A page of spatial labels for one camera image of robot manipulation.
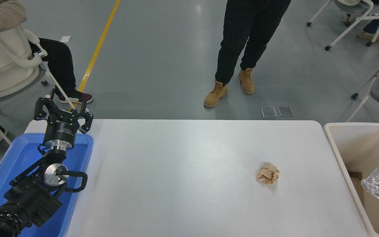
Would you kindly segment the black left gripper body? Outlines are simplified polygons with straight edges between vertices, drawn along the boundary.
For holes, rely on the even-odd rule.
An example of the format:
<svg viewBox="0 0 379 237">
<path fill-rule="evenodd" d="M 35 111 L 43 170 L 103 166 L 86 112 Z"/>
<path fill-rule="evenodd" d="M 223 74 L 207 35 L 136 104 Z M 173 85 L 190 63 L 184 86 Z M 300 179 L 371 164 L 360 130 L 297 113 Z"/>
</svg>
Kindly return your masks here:
<svg viewBox="0 0 379 237">
<path fill-rule="evenodd" d="M 59 141 L 63 145 L 75 145 L 78 128 L 77 114 L 64 110 L 53 111 L 47 119 L 44 145 L 55 145 Z"/>
</svg>

